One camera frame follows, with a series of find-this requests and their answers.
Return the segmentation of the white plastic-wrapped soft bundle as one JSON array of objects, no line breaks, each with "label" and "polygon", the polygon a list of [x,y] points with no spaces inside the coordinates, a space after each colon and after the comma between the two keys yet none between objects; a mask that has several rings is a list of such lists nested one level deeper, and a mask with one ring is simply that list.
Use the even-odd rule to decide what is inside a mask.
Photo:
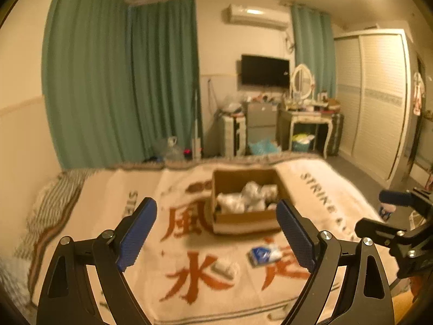
[{"label": "white plastic-wrapped soft bundle", "polygon": [[259,201],[265,201],[265,195],[261,192],[262,186],[255,181],[246,183],[241,191],[242,199],[246,206],[254,205]]}]

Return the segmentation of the striped grey bedding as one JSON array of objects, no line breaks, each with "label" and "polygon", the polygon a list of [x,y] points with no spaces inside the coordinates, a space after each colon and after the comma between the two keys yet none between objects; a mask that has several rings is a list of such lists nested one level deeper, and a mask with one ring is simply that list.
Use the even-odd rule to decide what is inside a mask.
[{"label": "striped grey bedding", "polygon": [[39,191],[27,216],[24,234],[20,237],[14,257],[31,260],[35,245],[48,228],[60,222],[71,203],[80,191],[85,180],[98,172],[98,169],[74,169],[59,173]]}]

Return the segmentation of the blue white tissue pack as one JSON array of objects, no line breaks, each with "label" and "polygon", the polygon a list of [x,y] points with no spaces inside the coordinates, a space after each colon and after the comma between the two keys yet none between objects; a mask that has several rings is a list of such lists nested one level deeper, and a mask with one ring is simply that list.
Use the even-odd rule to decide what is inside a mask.
[{"label": "blue white tissue pack", "polygon": [[265,266],[277,262],[282,257],[282,251],[275,244],[256,246],[251,248],[248,252],[248,258],[253,267]]}]

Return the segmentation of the brown cardboard box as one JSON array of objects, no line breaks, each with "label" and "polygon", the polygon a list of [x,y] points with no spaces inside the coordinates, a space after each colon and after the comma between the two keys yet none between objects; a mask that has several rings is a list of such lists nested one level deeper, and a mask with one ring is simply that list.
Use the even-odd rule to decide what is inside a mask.
[{"label": "brown cardboard box", "polygon": [[293,198],[283,176],[270,167],[216,170],[212,177],[211,222],[219,235],[277,230],[276,204]]}]

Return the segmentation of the blue plastic bag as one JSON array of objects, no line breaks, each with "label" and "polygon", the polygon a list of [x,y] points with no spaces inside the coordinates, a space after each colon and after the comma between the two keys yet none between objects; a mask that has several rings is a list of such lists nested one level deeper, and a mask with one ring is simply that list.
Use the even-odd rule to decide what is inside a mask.
[{"label": "blue plastic bag", "polygon": [[280,147],[270,139],[263,139],[259,142],[249,142],[248,148],[252,155],[269,155],[281,152]]}]

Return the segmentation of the white sliding wardrobe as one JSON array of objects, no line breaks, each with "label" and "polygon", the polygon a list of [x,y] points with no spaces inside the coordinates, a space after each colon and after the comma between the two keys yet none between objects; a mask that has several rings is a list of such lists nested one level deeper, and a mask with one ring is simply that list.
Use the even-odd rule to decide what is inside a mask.
[{"label": "white sliding wardrobe", "polygon": [[344,116],[339,153],[384,187],[396,176],[406,142],[411,69],[402,29],[335,38],[336,100]]}]

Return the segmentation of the white dressing table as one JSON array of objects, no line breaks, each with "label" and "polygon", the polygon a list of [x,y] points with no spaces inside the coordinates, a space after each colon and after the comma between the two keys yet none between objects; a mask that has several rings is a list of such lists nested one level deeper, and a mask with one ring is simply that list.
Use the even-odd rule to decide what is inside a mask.
[{"label": "white dressing table", "polygon": [[340,112],[305,109],[286,109],[279,105],[277,115],[277,143],[282,151],[292,151],[292,138],[296,134],[315,136],[309,151],[318,151],[324,158],[336,156],[343,135],[344,116]]}]

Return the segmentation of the small white wrapped item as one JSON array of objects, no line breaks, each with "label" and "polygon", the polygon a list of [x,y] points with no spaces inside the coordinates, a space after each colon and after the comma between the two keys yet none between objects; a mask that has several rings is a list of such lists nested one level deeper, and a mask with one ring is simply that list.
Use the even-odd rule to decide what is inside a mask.
[{"label": "small white wrapped item", "polygon": [[239,273],[238,263],[228,261],[226,259],[216,260],[212,266],[212,270],[228,280],[234,280]]}]

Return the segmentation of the small grey refrigerator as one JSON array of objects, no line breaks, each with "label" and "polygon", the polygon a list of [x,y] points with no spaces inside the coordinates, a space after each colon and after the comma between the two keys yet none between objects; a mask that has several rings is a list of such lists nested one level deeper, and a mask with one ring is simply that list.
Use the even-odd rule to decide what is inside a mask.
[{"label": "small grey refrigerator", "polygon": [[277,106],[272,103],[248,103],[248,143],[256,143],[265,139],[274,141],[277,132],[277,115]]}]

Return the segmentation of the white black storage cabinet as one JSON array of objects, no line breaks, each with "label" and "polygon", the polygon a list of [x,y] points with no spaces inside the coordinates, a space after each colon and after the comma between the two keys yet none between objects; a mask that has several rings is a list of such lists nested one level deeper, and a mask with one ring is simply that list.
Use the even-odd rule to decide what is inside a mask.
[{"label": "white black storage cabinet", "polygon": [[227,158],[245,155],[247,146],[245,116],[222,115],[218,123],[220,155]]}]

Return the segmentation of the clear water jug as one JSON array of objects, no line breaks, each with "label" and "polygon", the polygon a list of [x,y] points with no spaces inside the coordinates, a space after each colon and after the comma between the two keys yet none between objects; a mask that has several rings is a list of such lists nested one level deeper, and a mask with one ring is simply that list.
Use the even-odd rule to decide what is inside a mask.
[{"label": "clear water jug", "polygon": [[183,161],[183,149],[178,145],[176,136],[161,139],[154,145],[156,157],[160,161]]}]

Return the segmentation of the narrow green curtain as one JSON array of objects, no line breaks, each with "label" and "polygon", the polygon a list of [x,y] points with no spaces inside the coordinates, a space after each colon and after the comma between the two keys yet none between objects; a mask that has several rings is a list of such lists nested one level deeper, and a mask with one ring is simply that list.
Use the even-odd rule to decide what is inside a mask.
[{"label": "narrow green curtain", "polygon": [[329,13],[304,5],[291,6],[296,65],[306,65],[316,80],[316,92],[336,90],[335,41]]}]

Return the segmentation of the white air conditioner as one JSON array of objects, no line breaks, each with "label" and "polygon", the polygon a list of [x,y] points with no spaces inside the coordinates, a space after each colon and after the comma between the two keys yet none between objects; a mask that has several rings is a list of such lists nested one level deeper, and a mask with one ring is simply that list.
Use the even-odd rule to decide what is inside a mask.
[{"label": "white air conditioner", "polygon": [[248,24],[278,30],[286,30],[290,24],[290,18],[286,12],[238,4],[229,5],[228,19],[232,24]]}]

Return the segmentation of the large green curtain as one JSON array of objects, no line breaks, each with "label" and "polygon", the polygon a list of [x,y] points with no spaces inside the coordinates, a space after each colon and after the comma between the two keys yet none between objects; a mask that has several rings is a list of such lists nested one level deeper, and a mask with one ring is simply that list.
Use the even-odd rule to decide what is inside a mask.
[{"label": "large green curtain", "polygon": [[52,0],[42,93],[60,165],[110,167],[154,156],[161,139],[202,136],[196,0]]}]

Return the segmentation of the black wall television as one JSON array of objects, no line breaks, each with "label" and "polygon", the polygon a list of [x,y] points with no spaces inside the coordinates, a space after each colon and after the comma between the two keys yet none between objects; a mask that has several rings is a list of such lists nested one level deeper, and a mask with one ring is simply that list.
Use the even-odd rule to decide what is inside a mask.
[{"label": "black wall television", "polygon": [[290,61],[241,55],[241,83],[243,85],[288,88],[290,84]]}]

